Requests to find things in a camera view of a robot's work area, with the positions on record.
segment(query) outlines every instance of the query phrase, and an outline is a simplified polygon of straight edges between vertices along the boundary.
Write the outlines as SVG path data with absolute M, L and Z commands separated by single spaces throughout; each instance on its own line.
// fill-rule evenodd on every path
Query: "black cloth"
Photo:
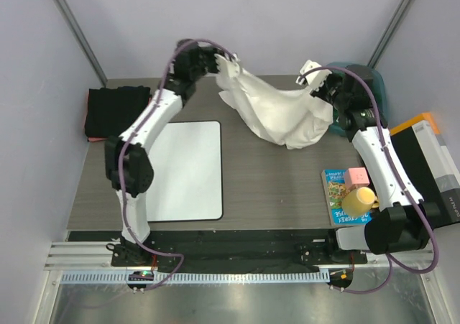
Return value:
M 85 122 L 87 137 L 118 136 L 128 129 L 147 107 L 149 87 L 90 89 Z

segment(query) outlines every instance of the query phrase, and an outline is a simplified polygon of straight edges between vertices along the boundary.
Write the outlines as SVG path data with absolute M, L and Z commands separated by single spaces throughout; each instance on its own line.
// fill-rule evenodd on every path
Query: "white towel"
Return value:
M 246 71 L 238 60 L 216 57 L 220 69 L 216 82 L 224 89 L 219 95 L 261 139 L 288 149 L 303 148 L 319 141 L 332 124 L 332 106 L 311 96 L 317 88 L 280 91 Z M 313 73 L 308 83 L 322 84 L 329 73 Z

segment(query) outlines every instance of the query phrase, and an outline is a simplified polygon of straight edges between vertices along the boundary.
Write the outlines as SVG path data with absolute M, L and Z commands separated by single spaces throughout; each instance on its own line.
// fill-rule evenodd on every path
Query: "pink cube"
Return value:
M 364 167 L 349 168 L 344 174 L 344 180 L 349 191 L 369 185 L 369 177 Z

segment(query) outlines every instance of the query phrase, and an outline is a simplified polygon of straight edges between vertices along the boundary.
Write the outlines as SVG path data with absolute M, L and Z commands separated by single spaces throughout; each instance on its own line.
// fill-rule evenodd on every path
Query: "white wall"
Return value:
M 459 0 L 415 0 L 384 53 L 381 72 L 389 99 L 390 125 L 432 111 L 460 167 Z M 436 273 L 455 323 L 460 321 L 460 225 L 436 230 L 441 248 Z
M 399 0 L 68 0 L 108 78 L 160 76 L 175 42 L 205 37 L 258 75 L 308 59 L 367 63 Z
M 0 0 L 0 321 L 29 323 L 83 167 L 100 83 L 53 0 Z

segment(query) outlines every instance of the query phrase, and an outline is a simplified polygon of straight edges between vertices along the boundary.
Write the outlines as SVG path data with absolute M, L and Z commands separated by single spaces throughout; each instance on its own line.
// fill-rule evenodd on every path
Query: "yellow object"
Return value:
M 391 129 L 390 135 L 393 136 L 397 134 L 398 132 L 401 132 L 402 130 L 407 129 L 408 127 L 418 123 L 419 121 L 428 121 L 434 133 L 436 135 L 440 134 L 438 126 L 436 125 L 436 122 L 434 121 L 433 115 L 430 112 L 423 112 L 422 114 L 419 114 L 418 116 L 415 116 L 414 118 L 409 119 L 408 121 L 405 121 L 404 123 Z
M 342 209 L 352 218 L 358 218 L 367 213 L 371 208 L 378 208 L 379 200 L 369 188 L 357 188 L 352 190 L 342 200 Z

